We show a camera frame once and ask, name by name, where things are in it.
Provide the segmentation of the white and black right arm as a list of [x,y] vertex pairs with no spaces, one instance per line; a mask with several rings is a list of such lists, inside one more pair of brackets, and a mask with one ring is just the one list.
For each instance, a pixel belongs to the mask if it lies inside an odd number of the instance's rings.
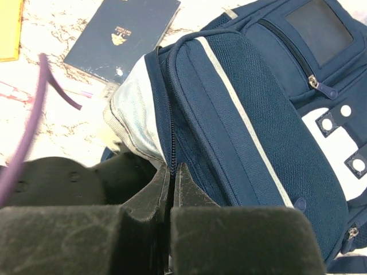
[[131,153],[26,162],[1,210],[2,274],[324,274],[297,210],[220,207]]

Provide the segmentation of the navy blue student backpack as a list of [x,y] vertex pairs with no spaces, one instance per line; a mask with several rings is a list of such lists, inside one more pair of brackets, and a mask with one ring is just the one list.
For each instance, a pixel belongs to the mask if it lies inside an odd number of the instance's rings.
[[366,194],[346,199],[302,121],[343,128],[366,169],[366,25],[337,1],[255,1],[142,56],[104,122],[131,152],[188,166],[221,206],[288,206],[311,222],[330,273],[365,273]]

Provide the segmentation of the yellow paperback book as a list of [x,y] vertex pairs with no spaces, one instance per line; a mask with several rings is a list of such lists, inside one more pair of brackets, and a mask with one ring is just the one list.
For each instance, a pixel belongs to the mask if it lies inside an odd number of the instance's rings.
[[23,0],[1,0],[1,62],[19,58]]

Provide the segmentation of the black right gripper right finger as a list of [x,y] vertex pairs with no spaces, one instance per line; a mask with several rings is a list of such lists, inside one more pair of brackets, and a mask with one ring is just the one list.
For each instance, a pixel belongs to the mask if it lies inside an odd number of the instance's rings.
[[284,206],[220,207],[177,168],[171,209],[174,274],[324,274],[314,232]]

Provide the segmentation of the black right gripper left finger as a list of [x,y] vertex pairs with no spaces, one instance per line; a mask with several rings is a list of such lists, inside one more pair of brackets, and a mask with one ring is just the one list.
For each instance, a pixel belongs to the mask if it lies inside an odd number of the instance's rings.
[[5,207],[2,274],[163,274],[170,171],[122,205]]

